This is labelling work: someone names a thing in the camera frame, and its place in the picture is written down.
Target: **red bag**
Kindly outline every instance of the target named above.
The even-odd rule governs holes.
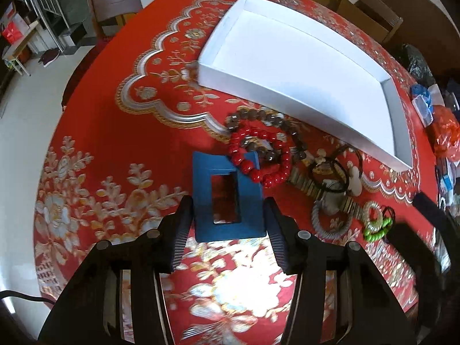
[[[433,123],[429,126],[436,157],[460,160],[460,125],[450,109],[433,106]]]
[[[10,21],[2,32],[2,35],[10,44],[22,38],[22,33],[13,21]]]

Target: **floral pattern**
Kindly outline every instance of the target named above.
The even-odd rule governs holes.
[[[193,187],[192,152],[224,154],[222,142],[228,139],[224,122],[230,113],[239,108],[268,110],[197,82],[200,51],[235,0],[162,1],[170,16],[158,14],[160,8],[153,2],[130,21],[88,70],[73,95],[75,102],[57,126],[34,212],[35,262],[43,294],[57,298],[99,240],[132,241],[174,212]],[[378,43],[325,7],[310,0],[271,1],[327,25],[392,75],[408,121],[414,168],[395,173],[361,153],[363,193],[355,200],[360,205],[372,199],[394,207],[430,243],[431,230],[408,206],[419,190],[432,195],[434,183],[426,154],[429,145],[407,94],[413,79]],[[136,44],[127,45],[126,38],[134,36],[139,38]],[[100,73],[121,53],[124,65],[112,66],[101,84]],[[303,132],[309,146],[307,160],[320,160],[343,144],[306,123],[283,117]],[[266,129],[276,131],[271,126]],[[278,138],[286,140],[285,134],[279,133]],[[339,160],[347,167],[358,164],[350,151]],[[327,169],[320,169],[327,175]],[[312,201],[303,193],[284,184],[265,190],[264,196],[273,196],[301,229],[312,230]],[[220,218],[216,212],[215,219],[225,222]],[[334,216],[324,226],[334,229],[343,220]],[[348,233],[334,243],[344,245],[355,239],[365,246],[407,309],[416,299],[413,272],[391,246],[380,241],[366,244],[360,228],[354,220]],[[295,276],[286,276],[276,265],[268,238],[197,243],[191,230],[181,264],[161,278],[176,343],[274,345],[281,341]],[[324,341],[334,334],[334,278],[333,272],[327,273]],[[129,271],[123,273],[122,302],[124,336],[133,342]]]

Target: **orange plastic bag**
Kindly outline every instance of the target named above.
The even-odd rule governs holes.
[[[460,160],[460,125],[450,109],[434,105],[433,123],[429,126],[436,157]]]

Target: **white box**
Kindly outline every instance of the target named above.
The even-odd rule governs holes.
[[[267,0],[238,0],[198,59],[198,82],[307,122],[396,171],[412,169],[392,77],[325,25]]]

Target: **blue frame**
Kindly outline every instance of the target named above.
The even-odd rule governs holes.
[[[244,155],[259,168],[256,152]],[[213,175],[235,175],[237,223],[215,224],[212,213]],[[193,152],[193,204],[197,242],[265,237],[262,186],[233,166],[227,156]]]

